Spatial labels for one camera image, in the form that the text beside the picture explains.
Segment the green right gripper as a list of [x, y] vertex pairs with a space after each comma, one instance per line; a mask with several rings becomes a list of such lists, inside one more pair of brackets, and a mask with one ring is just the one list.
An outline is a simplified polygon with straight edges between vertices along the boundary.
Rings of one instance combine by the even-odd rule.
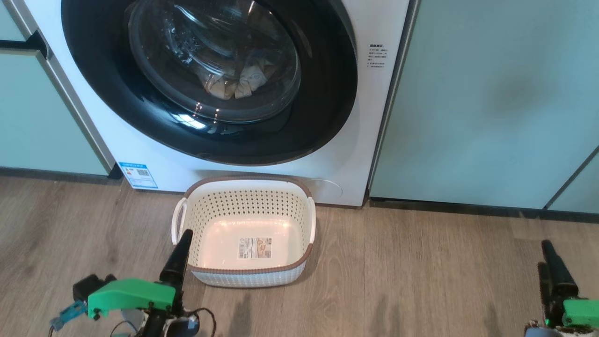
[[[565, 262], [557, 254], [550, 240], [541, 242], [548, 276], [548, 290], [553, 297], [577, 297], [578, 285]], [[599, 326], [599, 301], [552, 301], [545, 312], [545, 324], [550, 328], [597, 328]]]

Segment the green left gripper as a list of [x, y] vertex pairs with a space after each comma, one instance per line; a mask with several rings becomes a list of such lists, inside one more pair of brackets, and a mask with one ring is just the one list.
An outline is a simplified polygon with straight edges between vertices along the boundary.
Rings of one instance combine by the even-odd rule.
[[137, 278], [111, 281], [88, 296], [88, 317], [121, 309], [182, 307], [183, 284], [193, 231], [186, 229], [159, 275], [159, 283]]

